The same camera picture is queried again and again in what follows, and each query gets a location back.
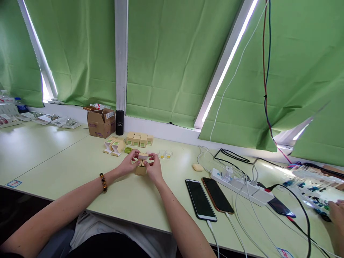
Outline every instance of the power strip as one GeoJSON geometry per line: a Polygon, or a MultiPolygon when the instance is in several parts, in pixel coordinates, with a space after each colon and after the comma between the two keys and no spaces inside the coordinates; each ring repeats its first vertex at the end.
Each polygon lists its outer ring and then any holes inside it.
{"type": "MultiPolygon", "coordinates": [[[[229,179],[229,182],[227,182],[226,180],[223,179],[222,173],[215,168],[212,169],[210,177],[214,179],[215,181],[219,182],[221,185],[224,185],[225,187],[231,189],[232,191],[239,193],[242,197],[245,197],[246,199],[249,200],[246,182],[243,188],[240,190],[240,188],[237,188],[231,184],[231,181],[233,182],[235,178],[231,177],[229,179]]],[[[271,201],[274,198],[274,195],[271,192],[266,192],[264,188],[259,186],[259,187],[256,187],[256,190],[251,190],[254,188],[255,187],[252,187],[252,186],[250,186],[249,188],[249,192],[251,193],[250,199],[252,202],[259,205],[260,207],[264,207],[267,204],[267,202],[271,201]]]]}

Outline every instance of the light green table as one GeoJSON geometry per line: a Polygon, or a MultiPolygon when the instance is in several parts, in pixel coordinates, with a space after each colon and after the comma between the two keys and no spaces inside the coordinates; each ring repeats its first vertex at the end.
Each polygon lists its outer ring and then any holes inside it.
{"type": "MultiPolygon", "coordinates": [[[[126,156],[124,152],[120,157],[105,154],[102,152],[104,148],[104,139],[87,136],[36,166],[28,173],[20,176],[18,180],[22,184],[16,187],[15,190],[45,199],[55,200],[63,194],[98,177],[100,172],[105,173],[115,168],[126,156]]],[[[161,139],[154,139],[153,146],[148,146],[143,149],[140,148],[142,151],[150,150],[153,152],[158,152],[160,149],[173,151],[171,160],[161,160],[165,181],[183,207],[196,221],[207,240],[214,244],[214,239],[206,222],[197,219],[195,216],[185,185],[185,179],[201,181],[202,177],[209,176],[207,172],[196,172],[191,167],[193,163],[197,162],[196,159],[200,152],[199,148],[197,146],[161,139]]],[[[216,166],[206,158],[201,158],[202,165],[208,169],[216,166]]],[[[251,176],[251,165],[239,161],[231,161],[251,176]]],[[[264,165],[269,166],[265,162],[257,162],[259,181],[267,186],[283,181],[285,174],[282,171],[277,170],[273,166],[269,168],[264,165]]],[[[234,206],[235,193],[222,185],[220,187],[230,203],[234,206]]],[[[306,230],[304,214],[298,206],[297,201],[289,194],[280,192],[279,190],[274,190],[274,193],[297,215],[296,221],[306,230]]],[[[342,196],[340,192],[335,191],[334,194],[342,196]]],[[[253,205],[261,223],[277,247],[288,250],[295,258],[306,255],[306,240],[285,226],[267,207],[253,205]]],[[[273,248],[258,225],[249,201],[243,197],[239,197],[237,208],[237,213],[250,236],[269,257],[278,257],[277,251],[273,248]]],[[[97,197],[88,207],[88,210],[156,230],[171,231],[161,198],[148,176],[140,177],[135,174],[130,174],[118,179],[109,187],[106,194],[101,194],[97,197]]],[[[215,213],[218,221],[212,224],[219,245],[229,250],[242,252],[243,249],[240,242],[226,216],[217,211],[215,213]]],[[[324,227],[325,222],[311,210],[308,210],[308,214],[311,220],[312,238],[327,250],[333,251],[329,236],[324,227]]],[[[244,241],[247,252],[251,255],[262,257],[263,254],[240,228],[236,217],[231,215],[231,218],[244,241]]],[[[312,257],[323,257],[323,255],[318,249],[313,247],[312,257]]]]}
{"type": "Polygon", "coordinates": [[[63,129],[55,125],[23,122],[0,129],[0,185],[5,185],[89,135],[80,126],[63,129]]]}

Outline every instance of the black thermos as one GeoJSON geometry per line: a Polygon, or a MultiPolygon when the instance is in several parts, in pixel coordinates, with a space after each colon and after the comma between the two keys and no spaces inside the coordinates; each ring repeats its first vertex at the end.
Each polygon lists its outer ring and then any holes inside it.
{"type": "Polygon", "coordinates": [[[116,134],[123,135],[124,111],[116,110],[116,134]]]}

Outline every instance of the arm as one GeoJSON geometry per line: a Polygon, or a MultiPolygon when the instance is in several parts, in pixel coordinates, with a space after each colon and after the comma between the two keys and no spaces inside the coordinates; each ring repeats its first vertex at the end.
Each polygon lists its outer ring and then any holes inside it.
{"type": "MultiPolygon", "coordinates": [[[[131,162],[138,157],[138,152],[132,150],[117,168],[104,175],[107,186],[138,166],[138,162],[131,162]]],[[[25,258],[36,257],[54,233],[75,219],[102,192],[102,181],[98,177],[63,195],[25,222],[0,246],[1,251],[25,258]]]]}
{"type": "Polygon", "coordinates": [[[338,255],[344,257],[344,200],[337,203],[329,201],[330,217],[336,228],[333,245],[338,249],[338,255]]]}
{"type": "Polygon", "coordinates": [[[158,155],[150,154],[152,163],[144,162],[147,173],[157,187],[164,203],[172,234],[183,257],[216,257],[213,249],[204,237],[189,213],[179,203],[165,183],[158,155]]]}

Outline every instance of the smartphone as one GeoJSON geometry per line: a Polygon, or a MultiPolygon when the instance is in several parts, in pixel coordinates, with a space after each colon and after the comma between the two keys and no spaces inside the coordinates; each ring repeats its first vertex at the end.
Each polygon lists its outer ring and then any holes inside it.
{"type": "Polygon", "coordinates": [[[215,209],[219,212],[228,212],[229,214],[234,214],[232,206],[229,204],[227,198],[223,194],[221,188],[214,179],[202,178],[202,182],[210,196],[215,209]]]}
{"type": "MultiPolygon", "coordinates": [[[[257,183],[258,183],[258,186],[266,189],[266,187],[262,183],[260,183],[260,182],[257,182],[257,183]]],[[[277,197],[275,197],[274,199],[269,201],[268,204],[278,214],[288,216],[291,218],[296,218],[296,215],[294,213],[292,213],[280,200],[278,200],[277,197]]]]}
{"type": "Polygon", "coordinates": [[[185,182],[197,218],[216,222],[218,219],[210,206],[201,183],[190,179],[186,179],[185,182]]]}

